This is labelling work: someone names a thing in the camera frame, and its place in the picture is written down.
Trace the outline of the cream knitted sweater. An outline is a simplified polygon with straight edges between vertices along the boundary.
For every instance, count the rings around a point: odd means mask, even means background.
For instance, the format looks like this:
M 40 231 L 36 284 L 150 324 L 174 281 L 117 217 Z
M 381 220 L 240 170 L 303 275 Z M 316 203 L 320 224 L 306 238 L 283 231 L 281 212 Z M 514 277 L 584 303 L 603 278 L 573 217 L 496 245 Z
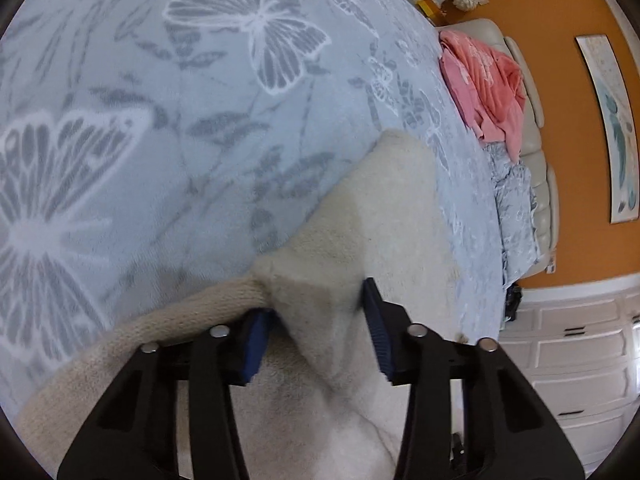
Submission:
M 458 268 L 439 208 L 434 140 L 388 130 L 281 248 L 239 278 L 115 328 L 63 366 L 17 415 L 15 429 L 47 472 L 139 344 L 195 335 L 254 307 L 284 325 L 254 384 L 232 399 L 257 479 L 388 479 L 408 394 L 378 369 L 359 307 L 365 278 L 382 297 L 444 335 L 457 330 Z

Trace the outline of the white wardrobe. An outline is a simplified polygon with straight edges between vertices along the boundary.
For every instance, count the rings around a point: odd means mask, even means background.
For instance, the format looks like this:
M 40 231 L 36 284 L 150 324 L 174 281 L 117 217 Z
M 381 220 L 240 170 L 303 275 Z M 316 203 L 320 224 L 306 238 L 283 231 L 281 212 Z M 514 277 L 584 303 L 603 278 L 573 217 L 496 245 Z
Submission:
M 499 341 L 591 474 L 639 407 L 639 289 L 521 304 Z

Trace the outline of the black item on nightstand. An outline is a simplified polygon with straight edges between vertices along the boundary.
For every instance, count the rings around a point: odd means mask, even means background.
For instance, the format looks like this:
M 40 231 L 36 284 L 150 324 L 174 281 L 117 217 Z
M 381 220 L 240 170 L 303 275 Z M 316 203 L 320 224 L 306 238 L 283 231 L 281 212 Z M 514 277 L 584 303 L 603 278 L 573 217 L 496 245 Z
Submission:
M 506 290 L 506 301 L 504 302 L 504 322 L 515 321 L 518 317 L 518 307 L 521 304 L 523 292 L 518 282 L 513 283 Z

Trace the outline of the beige leather headboard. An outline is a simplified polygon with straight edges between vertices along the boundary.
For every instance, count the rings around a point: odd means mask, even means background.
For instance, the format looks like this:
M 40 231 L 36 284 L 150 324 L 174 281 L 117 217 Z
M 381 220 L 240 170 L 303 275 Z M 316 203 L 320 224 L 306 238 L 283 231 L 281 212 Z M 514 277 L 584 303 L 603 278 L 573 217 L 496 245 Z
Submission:
M 521 161 L 532 174 L 532 189 L 537 204 L 534 209 L 534 227 L 540 253 L 537 262 L 523 278 L 530 278 L 548 270 L 553 271 L 560 232 L 559 191 L 555 172 L 542 150 L 541 128 L 544 126 L 544 110 L 533 75 L 516 41 L 504 36 L 493 21 L 480 18 L 442 27 L 442 30 L 448 29 L 464 32 L 488 44 L 489 47 L 513 58 L 520 66 L 526 94 Z

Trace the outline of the grey butterfly pillow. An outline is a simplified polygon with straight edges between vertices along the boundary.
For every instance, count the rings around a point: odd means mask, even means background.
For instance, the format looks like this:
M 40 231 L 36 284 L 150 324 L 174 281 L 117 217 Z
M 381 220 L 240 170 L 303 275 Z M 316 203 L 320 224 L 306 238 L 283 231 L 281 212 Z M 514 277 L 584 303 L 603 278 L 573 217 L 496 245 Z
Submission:
M 532 174 L 522 162 L 512 162 L 503 142 L 484 146 L 500 229 L 503 287 L 522 278 L 540 256 L 534 212 L 537 200 Z

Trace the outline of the grey butterfly bedspread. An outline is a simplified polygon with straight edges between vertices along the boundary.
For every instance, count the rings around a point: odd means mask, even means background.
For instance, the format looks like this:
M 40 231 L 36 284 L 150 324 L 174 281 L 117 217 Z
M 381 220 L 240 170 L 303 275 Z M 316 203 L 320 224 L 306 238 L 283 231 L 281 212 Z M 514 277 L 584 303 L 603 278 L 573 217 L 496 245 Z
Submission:
M 24 0 L 1 39 L 1 405 L 283 245 L 382 131 L 434 151 L 462 333 L 498 332 L 484 152 L 406 0 Z

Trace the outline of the pink garment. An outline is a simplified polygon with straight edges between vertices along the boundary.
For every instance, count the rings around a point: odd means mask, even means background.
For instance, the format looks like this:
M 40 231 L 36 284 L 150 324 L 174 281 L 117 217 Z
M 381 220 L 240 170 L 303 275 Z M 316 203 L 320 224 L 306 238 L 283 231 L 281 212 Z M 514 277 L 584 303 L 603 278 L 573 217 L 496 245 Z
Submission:
M 502 142 L 511 162 L 523 144 L 525 92 L 513 58 L 455 29 L 439 33 L 442 78 L 467 127 L 478 140 Z

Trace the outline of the yellow box on nightstand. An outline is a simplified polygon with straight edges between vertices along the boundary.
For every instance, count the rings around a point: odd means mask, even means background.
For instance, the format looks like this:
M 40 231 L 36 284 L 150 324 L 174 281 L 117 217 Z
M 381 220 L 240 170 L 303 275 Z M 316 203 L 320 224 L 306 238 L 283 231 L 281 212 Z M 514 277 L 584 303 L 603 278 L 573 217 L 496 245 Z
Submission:
M 416 7 L 436 27 L 446 26 L 447 20 L 440 7 L 433 0 L 416 0 Z

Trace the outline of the framed feather wall picture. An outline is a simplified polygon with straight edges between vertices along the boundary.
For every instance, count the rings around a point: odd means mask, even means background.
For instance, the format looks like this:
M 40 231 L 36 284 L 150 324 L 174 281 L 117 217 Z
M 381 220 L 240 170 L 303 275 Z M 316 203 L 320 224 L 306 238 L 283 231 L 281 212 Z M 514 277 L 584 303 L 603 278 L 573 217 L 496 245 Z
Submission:
M 634 115 L 611 41 L 605 35 L 575 38 L 601 113 L 611 180 L 611 223 L 639 219 L 639 157 Z

